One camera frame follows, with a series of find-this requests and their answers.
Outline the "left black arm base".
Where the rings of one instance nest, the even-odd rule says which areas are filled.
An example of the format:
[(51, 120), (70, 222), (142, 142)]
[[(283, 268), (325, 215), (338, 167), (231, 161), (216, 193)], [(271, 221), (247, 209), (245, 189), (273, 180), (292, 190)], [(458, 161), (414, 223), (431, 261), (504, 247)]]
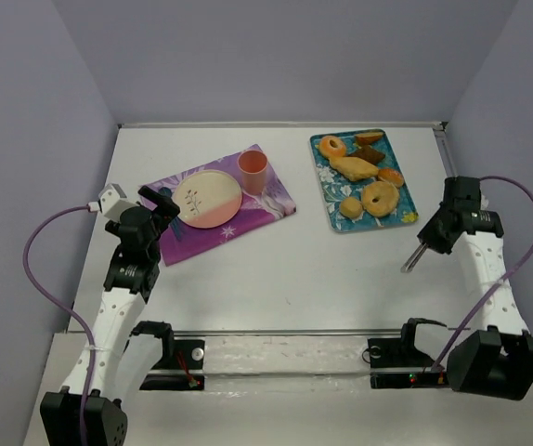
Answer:
[(142, 391), (203, 391), (205, 340), (179, 338), (167, 322), (141, 321), (131, 332), (135, 340), (153, 340), (161, 355), (141, 383)]

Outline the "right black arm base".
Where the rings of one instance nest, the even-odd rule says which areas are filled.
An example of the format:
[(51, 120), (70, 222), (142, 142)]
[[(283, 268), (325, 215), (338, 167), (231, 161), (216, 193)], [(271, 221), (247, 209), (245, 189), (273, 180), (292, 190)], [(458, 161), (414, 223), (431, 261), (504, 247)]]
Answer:
[(453, 331), (440, 321), (409, 318), (398, 335), (370, 337), (361, 358), (370, 366), (371, 389), (449, 388), (446, 373), (434, 369), (435, 360), (416, 347), (420, 325), (438, 326), (448, 333)]

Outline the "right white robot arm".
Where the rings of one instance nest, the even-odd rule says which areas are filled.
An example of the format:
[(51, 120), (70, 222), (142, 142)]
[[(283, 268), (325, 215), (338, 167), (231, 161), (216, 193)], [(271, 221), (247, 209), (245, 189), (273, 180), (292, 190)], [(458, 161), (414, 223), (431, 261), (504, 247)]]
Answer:
[[(452, 253), (461, 238), (479, 243), (483, 236), (501, 241), (504, 235), (498, 213), (482, 208), (481, 183), (499, 180), (516, 186), (533, 204), (533, 193), (520, 182), (507, 177), (447, 177), (438, 210), (418, 233), (419, 247), (402, 266), (411, 272), (427, 250), (440, 255)], [(533, 243), (510, 269), (494, 275), (484, 268), (488, 289), (464, 316), (453, 334), (437, 354), (429, 371), (446, 369), (450, 388), (455, 392), (504, 400), (522, 400), (533, 384), (533, 336), (522, 328), (516, 334), (503, 332), (497, 324), (476, 330), (461, 343), (458, 337), (487, 302), (504, 289), (513, 275), (532, 257)]]

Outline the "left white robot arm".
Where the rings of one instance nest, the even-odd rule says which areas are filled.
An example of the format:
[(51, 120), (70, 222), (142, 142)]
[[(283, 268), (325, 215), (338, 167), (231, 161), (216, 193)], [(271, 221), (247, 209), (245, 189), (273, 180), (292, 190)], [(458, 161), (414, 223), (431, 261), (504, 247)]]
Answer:
[(97, 318), (86, 325), (86, 343), (57, 392), (40, 403), (51, 445), (122, 445), (127, 396), (137, 392), (150, 369), (174, 354), (170, 324), (140, 316), (159, 277), (160, 239), (180, 209), (171, 198), (143, 186), (139, 195), (152, 208), (129, 201), (109, 184), (89, 210), (99, 212), (105, 230), (119, 243), (110, 259)]

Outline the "small round bread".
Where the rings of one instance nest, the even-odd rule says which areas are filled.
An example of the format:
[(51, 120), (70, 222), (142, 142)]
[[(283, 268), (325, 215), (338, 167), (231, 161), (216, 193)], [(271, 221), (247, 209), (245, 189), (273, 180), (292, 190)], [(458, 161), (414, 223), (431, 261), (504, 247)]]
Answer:
[(363, 212), (363, 205), (356, 197), (346, 197), (339, 204), (339, 213), (346, 218), (359, 218), (362, 216)]

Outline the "metal serving tongs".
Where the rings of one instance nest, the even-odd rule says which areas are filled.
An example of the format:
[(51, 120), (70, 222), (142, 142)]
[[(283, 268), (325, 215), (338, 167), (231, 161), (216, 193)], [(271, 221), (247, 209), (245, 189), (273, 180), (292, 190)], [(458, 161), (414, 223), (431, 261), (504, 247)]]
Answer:
[(417, 265), (425, 251), (427, 250), (428, 246), (425, 243), (421, 243), (415, 251), (409, 256), (407, 261), (403, 264), (401, 267), (402, 273), (410, 273), (413, 271), (414, 267)]

